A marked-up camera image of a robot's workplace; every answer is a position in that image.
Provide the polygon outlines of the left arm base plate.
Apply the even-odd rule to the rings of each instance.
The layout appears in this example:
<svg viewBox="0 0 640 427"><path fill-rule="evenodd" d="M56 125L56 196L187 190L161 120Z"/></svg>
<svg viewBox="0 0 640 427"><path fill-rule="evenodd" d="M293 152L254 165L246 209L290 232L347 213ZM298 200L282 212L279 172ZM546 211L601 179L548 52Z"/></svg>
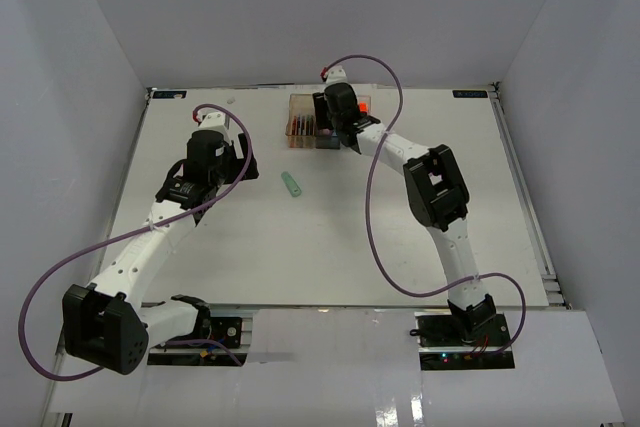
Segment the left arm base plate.
<svg viewBox="0 0 640 427"><path fill-rule="evenodd" d="M147 364L174 367L241 367L249 344L241 317L212 317L199 331L151 349Z"/></svg>

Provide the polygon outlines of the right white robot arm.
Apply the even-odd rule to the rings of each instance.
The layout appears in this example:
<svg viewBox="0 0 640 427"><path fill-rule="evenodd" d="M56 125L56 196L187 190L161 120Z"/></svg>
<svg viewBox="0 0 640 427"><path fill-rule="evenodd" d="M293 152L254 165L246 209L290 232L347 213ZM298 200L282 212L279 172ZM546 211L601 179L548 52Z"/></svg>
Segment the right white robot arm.
<svg viewBox="0 0 640 427"><path fill-rule="evenodd" d="M340 143L400 174L415 220L433 239L446 279L453 337L472 346L484 338L496 315L493 298L480 279L469 241L469 191L450 147L426 147L391 132L361 111L346 82L312 95L316 125L336 134Z"/></svg>

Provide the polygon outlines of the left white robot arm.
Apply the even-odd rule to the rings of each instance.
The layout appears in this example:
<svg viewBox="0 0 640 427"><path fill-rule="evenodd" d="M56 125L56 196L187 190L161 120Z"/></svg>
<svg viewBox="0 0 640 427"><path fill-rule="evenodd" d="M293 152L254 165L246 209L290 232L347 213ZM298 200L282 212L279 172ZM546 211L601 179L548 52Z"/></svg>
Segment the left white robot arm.
<svg viewBox="0 0 640 427"><path fill-rule="evenodd" d="M169 170L146 225L111 265L85 286L73 285L62 299L67 354L127 375L146 352L167 341L199 346L211 334L206 303L177 294L155 306L143 298L155 276L213 206L219 189L257 177L245 134L237 152L226 127L194 131L187 154Z"/></svg>

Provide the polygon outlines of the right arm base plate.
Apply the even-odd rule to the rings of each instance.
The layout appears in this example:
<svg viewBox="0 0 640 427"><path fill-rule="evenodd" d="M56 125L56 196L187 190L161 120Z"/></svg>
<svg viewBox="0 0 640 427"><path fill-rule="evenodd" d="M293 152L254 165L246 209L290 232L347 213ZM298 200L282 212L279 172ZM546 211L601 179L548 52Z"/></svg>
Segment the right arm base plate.
<svg viewBox="0 0 640 427"><path fill-rule="evenodd" d="M510 348L496 353L510 339L505 316L498 314L471 340L464 340L451 315L420 315L409 335L417 340L422 371L512 370Z"/></svg>

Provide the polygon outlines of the green correction tape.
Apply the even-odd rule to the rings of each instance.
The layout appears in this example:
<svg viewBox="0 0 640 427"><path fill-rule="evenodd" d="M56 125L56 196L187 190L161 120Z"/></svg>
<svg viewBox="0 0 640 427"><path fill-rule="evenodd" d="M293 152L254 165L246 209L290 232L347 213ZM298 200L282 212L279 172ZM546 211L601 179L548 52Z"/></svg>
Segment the green correction tape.
<svg viewBox="0 0 640 427"><path fill-rule="evenodd" d="M284 171L281 173L281 179L287 191L293 198L297 198L302 194L302 189L300 188L299 184L288 171Z"/></svg>

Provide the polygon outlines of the blue gel pen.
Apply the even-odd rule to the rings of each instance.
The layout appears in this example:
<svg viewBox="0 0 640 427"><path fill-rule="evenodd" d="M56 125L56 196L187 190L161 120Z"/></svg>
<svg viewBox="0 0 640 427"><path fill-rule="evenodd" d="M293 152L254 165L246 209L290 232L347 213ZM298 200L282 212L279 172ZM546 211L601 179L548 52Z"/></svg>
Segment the blue gel pen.
<svg viewBox="0 0 640 427"><path fill-rule="evenodd" d="M297 136L303 135L304 131L304 116L298 116L298 127L297 127Z"/></svg>

